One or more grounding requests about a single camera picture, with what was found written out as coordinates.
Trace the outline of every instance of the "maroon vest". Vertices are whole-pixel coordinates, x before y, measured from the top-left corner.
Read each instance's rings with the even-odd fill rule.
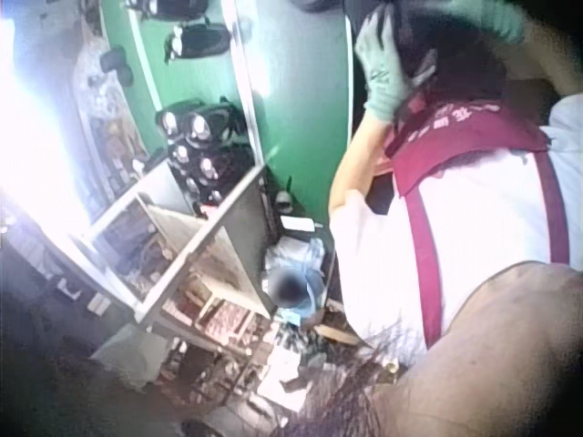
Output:
[[[547,153],[547,137],[500,102],[457,102],[425,111],[414,116],[385,149],[409,214],[427,349],[441,337],[443,307],[439,262],[419,184],[453,162],[463,163],[497,149],[534,154],[547,211],[550,259],[568,264],[565,206]]]

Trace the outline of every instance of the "rubber glove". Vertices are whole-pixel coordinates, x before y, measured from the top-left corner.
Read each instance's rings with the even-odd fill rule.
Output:
[[[520,6],[504,0],[446,0],[427,4],[442,13],[492,32],[507,43],[521,43],[524,40],[526,13]]]
[[[364,20],[355,46],[368,86],[368,100],[364,107],[386,122],[393,120],[395,111],[411,93],[394,45],[391,11],[385,5],[375,9]],[[380,20],[383,27],[379,35]]]

